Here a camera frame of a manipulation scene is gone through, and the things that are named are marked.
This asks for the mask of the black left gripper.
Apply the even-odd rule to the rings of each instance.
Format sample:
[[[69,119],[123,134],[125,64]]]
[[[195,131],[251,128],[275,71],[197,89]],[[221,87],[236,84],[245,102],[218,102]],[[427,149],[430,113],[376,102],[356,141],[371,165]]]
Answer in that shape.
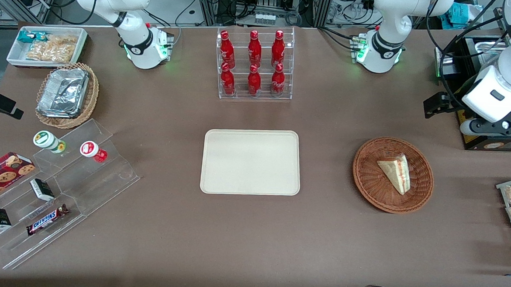
[[[429,119],[437,114],[445,112],[453,113],[462,110],[462,103],[449,101],[447,93],[435,93],[424,100],[424,117]]]

